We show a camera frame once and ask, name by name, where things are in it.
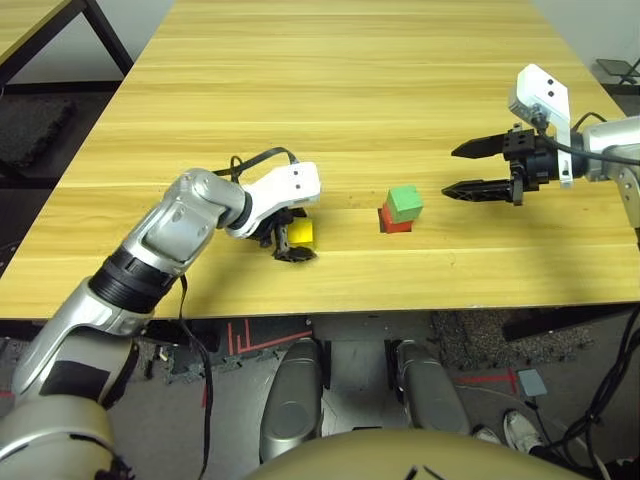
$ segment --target white wall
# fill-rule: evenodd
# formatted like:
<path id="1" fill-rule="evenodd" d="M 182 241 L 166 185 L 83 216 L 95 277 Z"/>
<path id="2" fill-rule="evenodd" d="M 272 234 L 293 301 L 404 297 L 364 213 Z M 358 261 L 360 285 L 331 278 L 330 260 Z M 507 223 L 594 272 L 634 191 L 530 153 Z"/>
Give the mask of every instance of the white wall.
<path id="1" fill-rule="evenodd" d="M 640 0 L 531 0 L 602 83 L 617 83 L 596 58 L 640 57 Z"/>
<path id="2" fill-rule="evenodd" d="M 173 1 L 98 0 L 98 3 L 129 55 L 135 60 Z M 84 16 L 79 15 L 9 83 L 120 79 L 120 70 Z"/>
<path id="3" fill-rule="evenodd" d="M 98 0 L 135 60 L 174 0 Z M 640 56 L 640 0 L 531 0 L 601 82 L 596 58 Z M 71 22 L 10 83 L 119 80 L 120 71 L 84 17 Z"/>

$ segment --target person's foot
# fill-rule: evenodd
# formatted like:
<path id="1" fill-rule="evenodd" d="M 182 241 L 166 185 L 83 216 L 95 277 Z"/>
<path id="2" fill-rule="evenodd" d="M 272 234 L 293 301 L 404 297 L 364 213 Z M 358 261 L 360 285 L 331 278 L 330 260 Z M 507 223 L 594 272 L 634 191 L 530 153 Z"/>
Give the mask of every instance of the person's foot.
<path id="1" fill-rule="evenodd" d="M 502 445 L 500 441 L 500 437 L 496 435 L 496 433 L 491 430 L 489 427 L 485 427 L 484 425 L 478 425 L 473 430 L 473 438 L 477 438 L 478 440 L 482 440 L 484 442 L 495 443 L 496 445 Z"/>
<path id="2" fill-rule="evenodd" d="M 536 427 L 517 410 L 509 410 L 504 414 L 503 425 L 504 436 L 510 448 L 529 453 L 533 447 L 543 445 Z"/>

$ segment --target stacked cubes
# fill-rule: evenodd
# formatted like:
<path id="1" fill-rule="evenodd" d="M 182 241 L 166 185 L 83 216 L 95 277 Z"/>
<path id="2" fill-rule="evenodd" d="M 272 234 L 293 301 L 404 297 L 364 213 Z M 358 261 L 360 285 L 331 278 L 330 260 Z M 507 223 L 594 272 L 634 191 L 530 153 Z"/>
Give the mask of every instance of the stacked cubes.
<path id="1" fill-rule="evenodd" d="M 380 210 L 384 231 L 386 233 L 410 232 L 423 206 L 420 194 L 413 185 L 390 189 L 387 201 Z"/>

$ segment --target wood grain tabletop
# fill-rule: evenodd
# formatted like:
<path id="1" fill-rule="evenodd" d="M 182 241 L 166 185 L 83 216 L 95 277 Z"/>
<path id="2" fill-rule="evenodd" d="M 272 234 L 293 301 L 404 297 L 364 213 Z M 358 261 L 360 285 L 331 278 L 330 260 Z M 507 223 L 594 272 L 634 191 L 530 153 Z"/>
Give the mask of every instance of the wood grain tabletop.
<path id="1" fill-rule="evenodd" d="M 218 232 L 188 272 L 186 315 L 636 300 L 615 184 L 546 185 L 523 207 L 440 193 L 508 176 L 500 156 L 450 152 L 517 121 L 507 96 L 529 63 L 568 86 L 574 120 L 622 116 L 526 1 L 177 0 L 0 279 L 0 317 L 52 315 L 182 171 L 278 145 L 318 165 L 318 258 L 277 262 Z M 379 233 L 398 185 L 425 208 L 413 232 Z M 176 316 L 178 290 L 158 316 Z"/>
<path id="2" fill-rule="evenodd" d="M 70 0 L 0 0 L 0 64 Z"/>

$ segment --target toy block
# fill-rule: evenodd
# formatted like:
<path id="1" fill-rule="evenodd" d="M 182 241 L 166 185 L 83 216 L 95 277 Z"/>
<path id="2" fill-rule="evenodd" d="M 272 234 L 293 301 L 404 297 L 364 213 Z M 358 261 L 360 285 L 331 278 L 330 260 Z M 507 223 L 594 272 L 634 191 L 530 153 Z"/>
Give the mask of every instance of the toy block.
<path id="1" fill-rule="evenodd" d="M 424 206 L 418 190 L 413 185 L 391 188 L 387 195 L 387 204 L 394 223 L 415 220 Z"/>
<path id="2" fill-rule="evenodd" d="M 288 225 L 287 239 L 292 247 L 313 249 L 313 222 L 309 217 L 295 217 Z"/>
<path id="3" fill-rule="evenodd" d="M 382 227 L 384 228 L 385 233 L 400 233 L 411 231 L 411 225 L 413 224 L 413 222 L 393 223 L 391 210 L 386 203 L 382 206 L 382 209 L 380 211 L 380 218 L 382 219 Z"/>

